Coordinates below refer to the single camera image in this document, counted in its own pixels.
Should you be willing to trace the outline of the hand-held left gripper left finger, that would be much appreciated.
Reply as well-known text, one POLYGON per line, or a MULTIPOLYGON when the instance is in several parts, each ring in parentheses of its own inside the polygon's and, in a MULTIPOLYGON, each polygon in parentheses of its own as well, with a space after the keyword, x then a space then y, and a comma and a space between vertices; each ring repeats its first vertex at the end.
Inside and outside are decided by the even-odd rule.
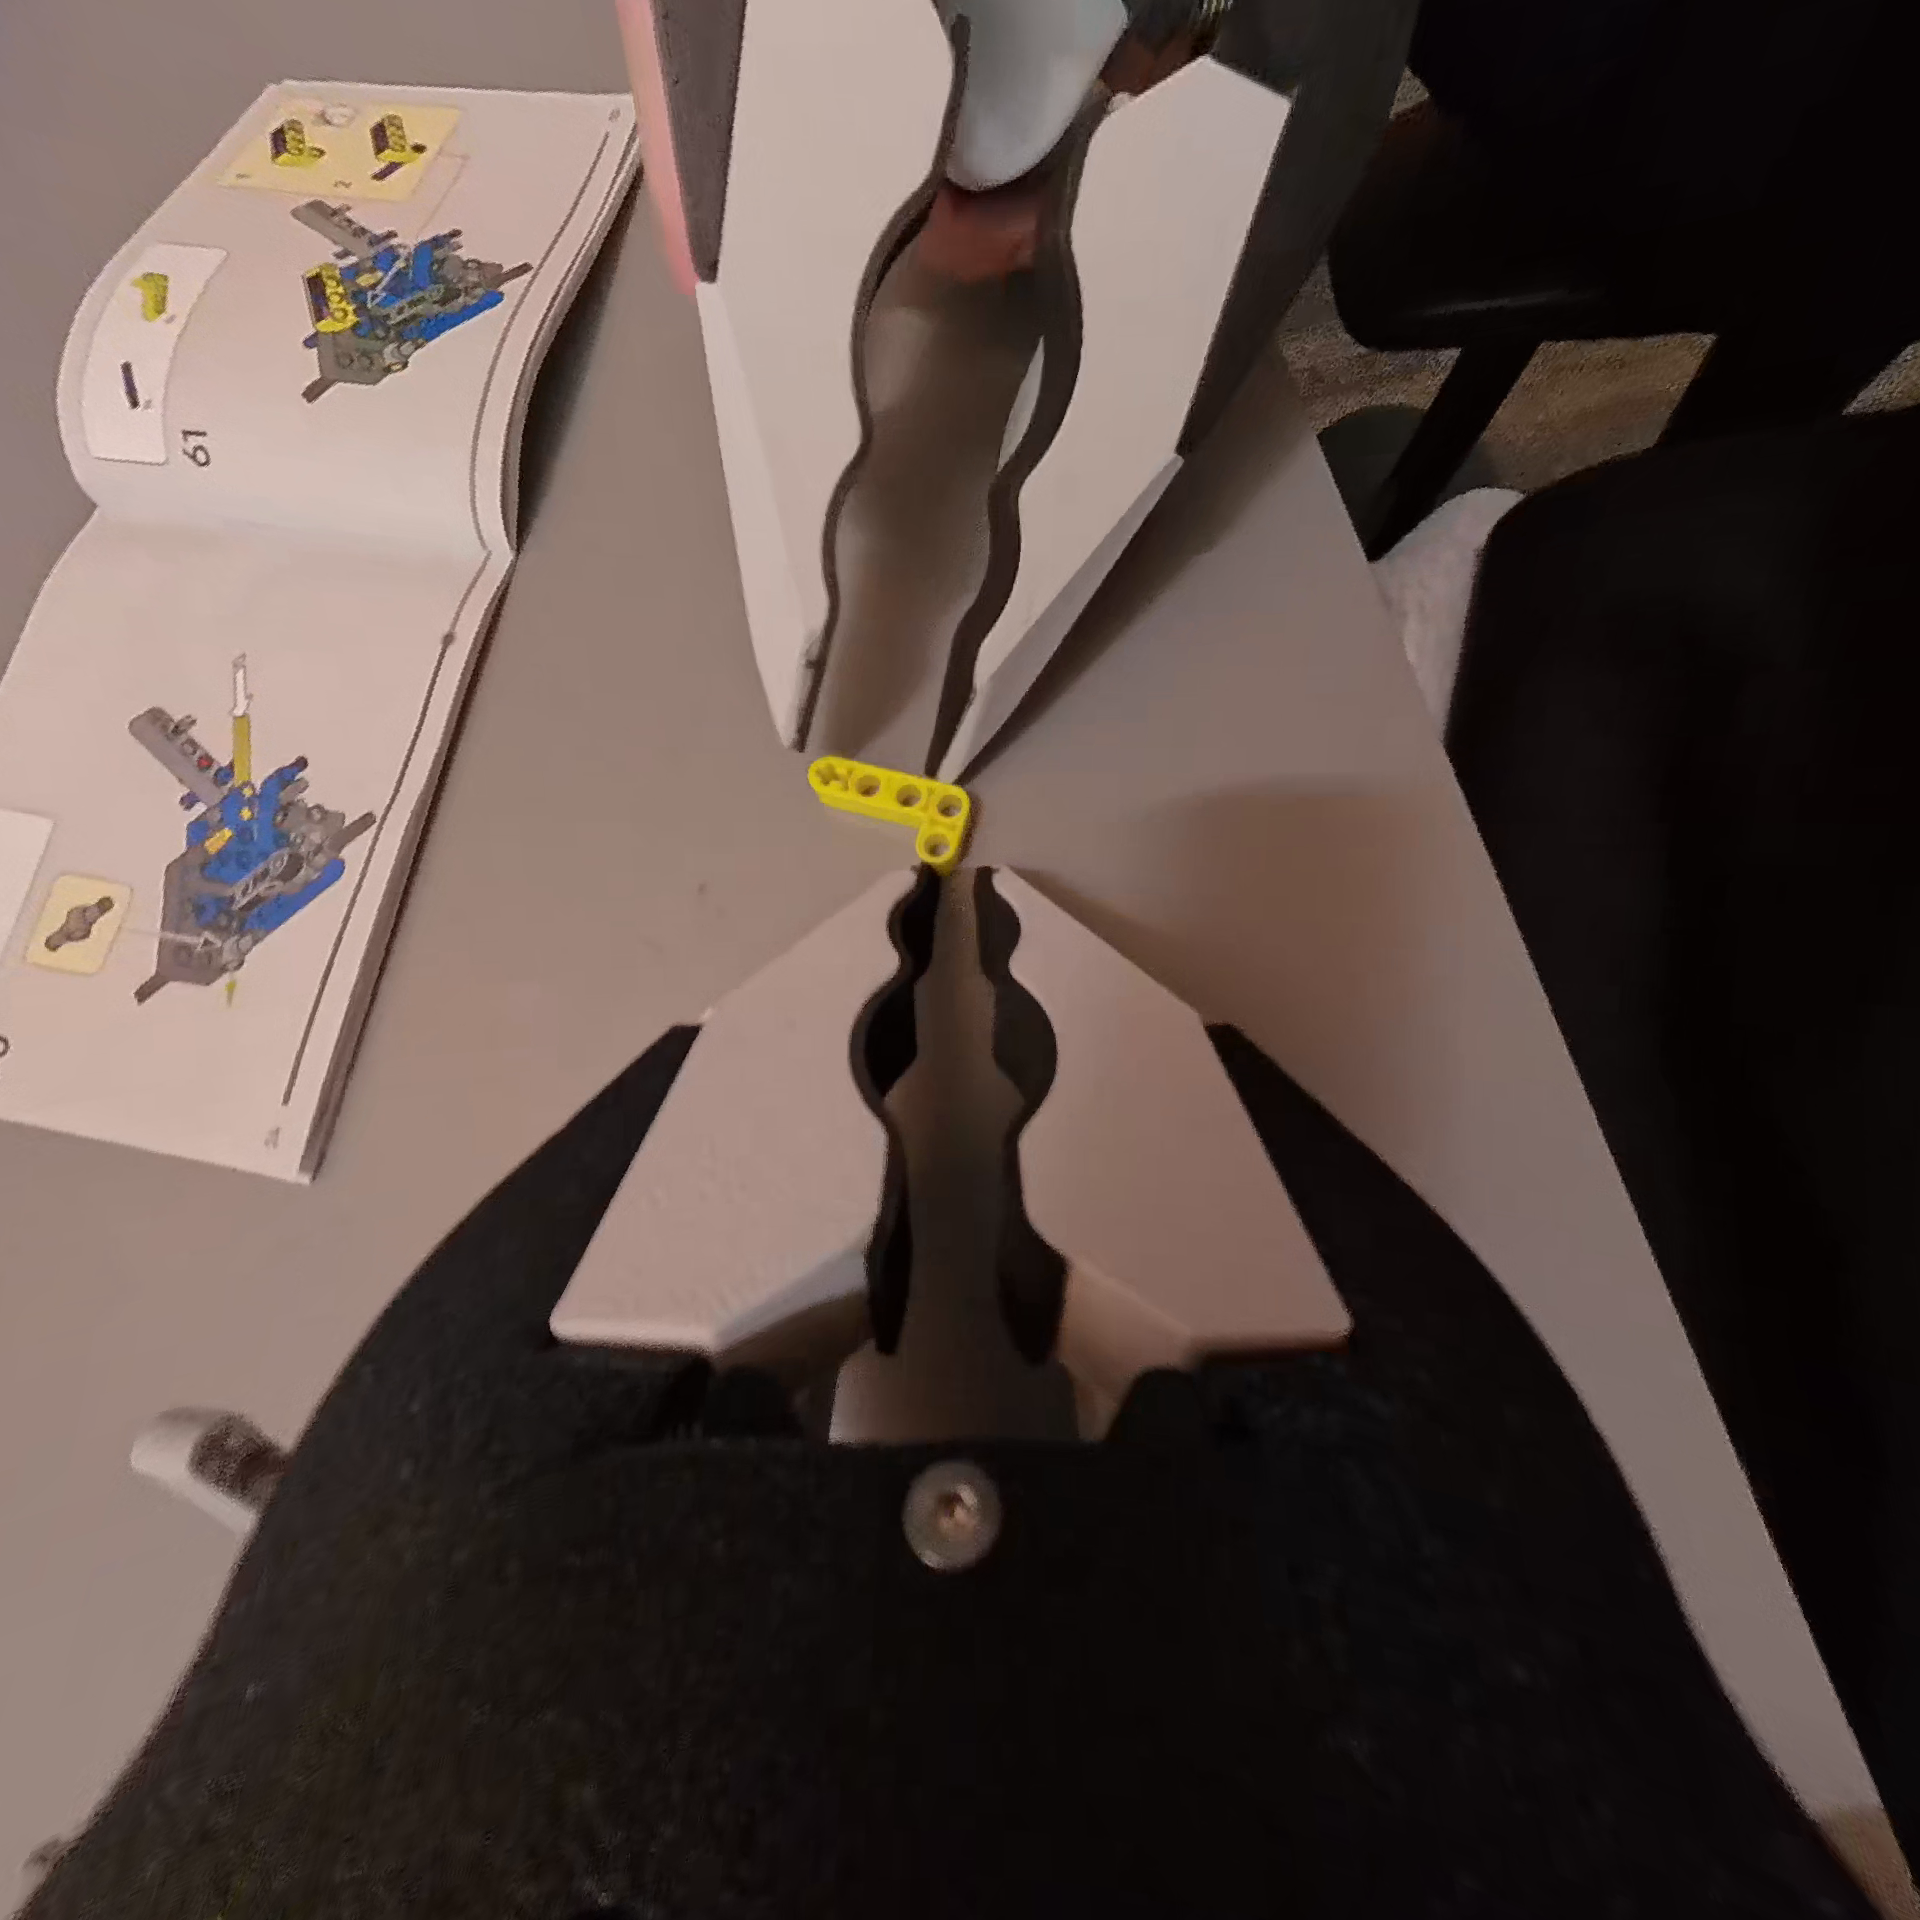
POLYGON ((701 1019, 549 1325, 583 1354, 756 1371, 812 1438, 864 1348, 895 1355, 915 1261, 890 1095, 920 1056, 941 877, 890 872, 701 1019))

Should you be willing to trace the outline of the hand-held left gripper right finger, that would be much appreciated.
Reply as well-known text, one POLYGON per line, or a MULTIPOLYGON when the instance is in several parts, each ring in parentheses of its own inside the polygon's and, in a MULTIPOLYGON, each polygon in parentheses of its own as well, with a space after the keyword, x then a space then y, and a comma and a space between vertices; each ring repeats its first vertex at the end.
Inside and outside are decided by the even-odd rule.
POLYGON ((1344 1347, 1353 1315, 1176 992, 1012 868, 979 870, 993 1061, 1015 1090, 995 1276, 1082 1438, 1137 1380, 1344 1347))

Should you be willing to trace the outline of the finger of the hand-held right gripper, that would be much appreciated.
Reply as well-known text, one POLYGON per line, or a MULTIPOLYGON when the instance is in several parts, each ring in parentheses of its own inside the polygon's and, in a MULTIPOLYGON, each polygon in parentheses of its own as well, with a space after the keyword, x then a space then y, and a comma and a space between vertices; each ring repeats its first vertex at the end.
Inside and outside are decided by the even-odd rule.
POLYGON ((698 312, 753 656, 791 751, 826 683, 837 524, 873 443, 860 339, 929 206, 963 62, 935 4, 743 6, 698 312))
POLYGON ((1199 56, 1080 112, 1036 248, 1037 370, 988 494, 988 566, 951 638, 929 772, 1015 715, 1184 464, 1186 418, 1289 118, 1199 56))

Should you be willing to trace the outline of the yellow angled lego beam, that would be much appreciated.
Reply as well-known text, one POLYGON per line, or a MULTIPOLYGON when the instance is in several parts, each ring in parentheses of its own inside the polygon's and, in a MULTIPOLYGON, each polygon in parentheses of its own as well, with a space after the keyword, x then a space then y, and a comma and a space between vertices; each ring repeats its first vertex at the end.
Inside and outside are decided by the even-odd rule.
POLYGON ((961 784, 826 754, 809 763, 808 787, 828 810, 911 835, 933 872, 954 872, 968 851, 973 802, 961 784))

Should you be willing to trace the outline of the open lego instruction booklet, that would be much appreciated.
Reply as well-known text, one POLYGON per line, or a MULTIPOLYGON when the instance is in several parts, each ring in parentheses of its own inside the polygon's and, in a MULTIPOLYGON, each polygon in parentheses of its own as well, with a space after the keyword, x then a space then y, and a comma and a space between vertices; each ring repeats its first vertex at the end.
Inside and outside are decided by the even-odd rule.
POLYGON ((5 667, 2 1116, 317 1171, 496 602, 621 91, 267 86, 101 271, 5 667))

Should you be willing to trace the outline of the person's right hand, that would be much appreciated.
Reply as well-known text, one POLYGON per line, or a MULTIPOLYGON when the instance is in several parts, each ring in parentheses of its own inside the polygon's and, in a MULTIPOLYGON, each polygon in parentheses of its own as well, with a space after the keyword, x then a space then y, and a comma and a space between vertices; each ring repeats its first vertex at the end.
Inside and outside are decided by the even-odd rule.
POLYGON ((1043 198, 1036 182, 995 189, 941 182, 920 229, 922 268, 957 284, 1004 280, 1029 271, 1037 248, 1043 198))

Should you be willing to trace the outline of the black chair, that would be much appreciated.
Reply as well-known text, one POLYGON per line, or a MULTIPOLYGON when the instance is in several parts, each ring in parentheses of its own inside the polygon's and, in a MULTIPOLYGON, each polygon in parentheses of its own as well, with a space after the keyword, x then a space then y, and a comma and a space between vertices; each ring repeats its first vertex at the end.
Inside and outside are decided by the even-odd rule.
POLYGON ((1916 3, 1419 4, 1328 248, 1376 352, 1451 352, 1357 510, 1380 558, 1531 356, 1712 341, 1661 446, 1839 416, 1916 346, 1916 3))

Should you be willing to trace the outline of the white fuzzy cloth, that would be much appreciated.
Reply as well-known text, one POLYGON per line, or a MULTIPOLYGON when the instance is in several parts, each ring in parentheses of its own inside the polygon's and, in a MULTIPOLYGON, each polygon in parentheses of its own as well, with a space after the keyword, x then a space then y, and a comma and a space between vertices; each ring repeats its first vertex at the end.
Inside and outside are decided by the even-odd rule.
POLYGON ((1437 726, 1450 720, 1484 546, 1500 519, 1522 499, 1525 494, 1512 487, 1459 494, 1432 510, 1371 565, 1371 579, 1437 726))

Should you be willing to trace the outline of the person's black clothing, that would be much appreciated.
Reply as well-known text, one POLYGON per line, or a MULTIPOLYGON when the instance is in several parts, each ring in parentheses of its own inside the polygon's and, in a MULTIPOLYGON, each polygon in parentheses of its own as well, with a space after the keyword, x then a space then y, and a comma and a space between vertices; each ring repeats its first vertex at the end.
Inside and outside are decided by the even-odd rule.
POLYGON ((1916 1861, 1916 406, 1525 495, 1447 751, 1916 1861))

